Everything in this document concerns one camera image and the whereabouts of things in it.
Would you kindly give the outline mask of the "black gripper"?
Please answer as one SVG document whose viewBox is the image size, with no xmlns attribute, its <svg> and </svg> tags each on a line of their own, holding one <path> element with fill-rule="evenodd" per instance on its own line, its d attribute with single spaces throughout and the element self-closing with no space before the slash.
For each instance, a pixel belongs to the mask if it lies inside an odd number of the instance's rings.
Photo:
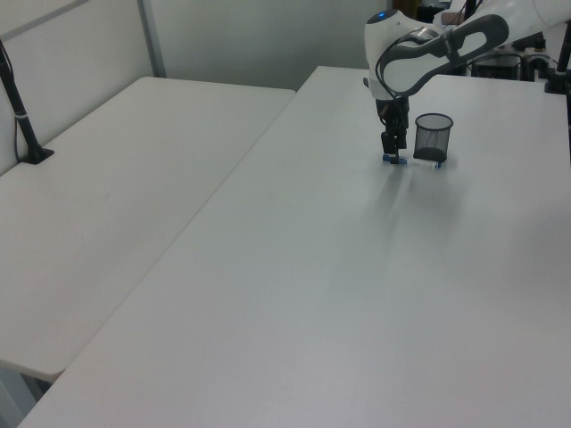
<svg viewBox="0 0 571 428">
<path fill-rule="evenodd" d="M 399 150 L 407 148 L 410 103 L 408 97 L 391 100 L 375 100 L 377 116 L 384 127 L 381 142 L 384 150 L 383 161 L 399 163 Z"/>
</svg>

